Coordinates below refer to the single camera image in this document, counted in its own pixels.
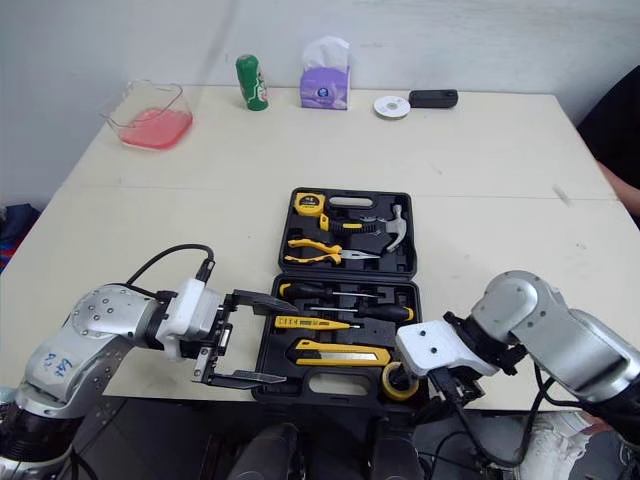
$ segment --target pliers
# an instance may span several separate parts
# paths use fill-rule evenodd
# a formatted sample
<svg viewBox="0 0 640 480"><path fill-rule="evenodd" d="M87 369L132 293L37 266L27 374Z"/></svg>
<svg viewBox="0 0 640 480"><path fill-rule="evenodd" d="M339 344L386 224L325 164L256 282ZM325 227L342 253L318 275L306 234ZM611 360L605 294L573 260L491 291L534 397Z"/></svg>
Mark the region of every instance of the pliers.
<svg viewBox="0 0 640 480"><path fill-rule="evenodd" d="M320 255L312 258L298 258L286 255L285 261L306 265L310 263L323 262L325 260L333 262L335 265L339 265L342 259L348 260L366 260L368 258L380 258L380 255L373 255L371 253L360 252L359 250L343 250L340 245L325 245L321 242L316 242L310 238L301 238L299 240L289 240L287 242L291 248L304 248L310 247L324 252L326 255Z"/></svg>

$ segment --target purple tissue box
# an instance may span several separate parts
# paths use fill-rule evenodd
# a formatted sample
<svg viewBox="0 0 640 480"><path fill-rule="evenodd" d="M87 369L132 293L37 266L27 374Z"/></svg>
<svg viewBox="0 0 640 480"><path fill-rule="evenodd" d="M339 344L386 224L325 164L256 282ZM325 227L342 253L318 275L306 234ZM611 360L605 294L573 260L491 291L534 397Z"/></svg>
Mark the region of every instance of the purple tissue box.
<svg viewBox="0 0 640 480"><path fill-rule="evenodd" d="M349 77L333 68L312 68L300 78L300 105L306 108L346 110L349 104Z"/></svg>

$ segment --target table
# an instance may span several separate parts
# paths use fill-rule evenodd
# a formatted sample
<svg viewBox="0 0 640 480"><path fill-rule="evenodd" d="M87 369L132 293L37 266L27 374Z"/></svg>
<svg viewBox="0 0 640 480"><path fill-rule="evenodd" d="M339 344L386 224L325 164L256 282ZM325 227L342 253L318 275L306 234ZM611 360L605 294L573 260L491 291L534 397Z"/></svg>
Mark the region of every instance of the table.
<svg viewBox="0 0 640 480"><path fill-rule="evenodd" d="M170 152L125 149L109 131L100 132L0 277L0 384L20 380L28 356L59 328L82 294L126 279L175 243L214 248L212 288L269 291L279 271L284 212L296 186L412 195L419 259L414 281L421 289L425 319L440 318L447 310L464 316L493 276L527 269L559 287L571 305L640 346L635 316L640 309L640 236L553 97L461 94L454 110L411 112L390 123L376 118L367 103L383 92L355 91L355 108L348 112L294 108L287 102L293 102L295 90L271 92L268 110L245 115L233 100L235 90L205 88L193 130ZM214 106L235 126L216 123ZM271 116L264 116L261 129L240 124L258 122L253 115L266 112ZM510 122L503 114L510 115ZM336 122L349 135L325 136ZM459 126L460 141L447 143L443 138L452 139L452 124ZM395 169L380 140L385 128L402 140ZM422 128L433 142L426 141L427 134L418 135ZM290 136L291 129L295 135ZM324 132L322 143L304 148L319 130ZM255 135L248 137L249 131ZM486 138L491 131L495 136ZM362 147L366 158L338 161L341 152L361 150L352 136L369 138L372 145ZM478 146L465 139L482 141ZM248 162L252 157L245 155L251 149L256 156ZM546 153L532 163L532 150ZM289 156L296 151L294 161ZM323 155L328 158L321 164ZM297 168L291 171L287 165ZM363 177L343 178L335 174L338 167L361 170ZM373 175L374 169L384 175ZM238 211L244 212L242 221ZM199 259L196 253L169 257L145 274L141 285L172 288L193 274ZM242 308L231 320L234 332L218 370L253 369L263 319ZM516 377L483 379L487 395L473 406L528 409L535 386L530 365L521 370ZM162 352L134 350L106 393L251 399L249 392L191 383L191 374L191 361L172 363Z"/></svg>

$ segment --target green can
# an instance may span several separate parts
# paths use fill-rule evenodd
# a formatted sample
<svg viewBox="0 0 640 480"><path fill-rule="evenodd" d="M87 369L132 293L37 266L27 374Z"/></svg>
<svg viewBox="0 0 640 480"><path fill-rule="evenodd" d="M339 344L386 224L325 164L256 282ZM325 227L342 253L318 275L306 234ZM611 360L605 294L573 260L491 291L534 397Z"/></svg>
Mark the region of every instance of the green can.
<svg viewBox="0 0 640 480"><path fill-rule="evenodd" d="M258 59L253 55L241 55L236 60L240 90L249 110L264 110L267 102L267 87L264 84Z"/></svg>

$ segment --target black remote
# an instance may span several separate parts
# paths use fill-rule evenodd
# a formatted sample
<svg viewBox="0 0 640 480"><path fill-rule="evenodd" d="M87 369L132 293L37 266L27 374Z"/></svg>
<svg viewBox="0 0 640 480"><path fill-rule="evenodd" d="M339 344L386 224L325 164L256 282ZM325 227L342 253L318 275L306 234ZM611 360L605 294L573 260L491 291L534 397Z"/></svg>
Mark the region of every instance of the black remote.
<svg viewBox="0 0 640 480"><path fill-rule="evenodd" d="M411 108L451 108L458 103L457 90L412 90Z"/></svg>

